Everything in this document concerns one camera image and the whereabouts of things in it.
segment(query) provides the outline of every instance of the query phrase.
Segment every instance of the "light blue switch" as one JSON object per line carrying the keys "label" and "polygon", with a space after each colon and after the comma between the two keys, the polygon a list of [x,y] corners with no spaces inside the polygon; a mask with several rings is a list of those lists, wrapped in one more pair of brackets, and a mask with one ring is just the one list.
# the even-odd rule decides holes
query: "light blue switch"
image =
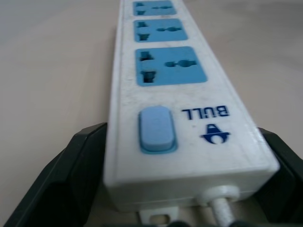
{"label": "light blue switch", "polygon": [[170,153],[177,149],[176,134],[170,110],[151,106],[139,114],[141,151],[147,154]]}

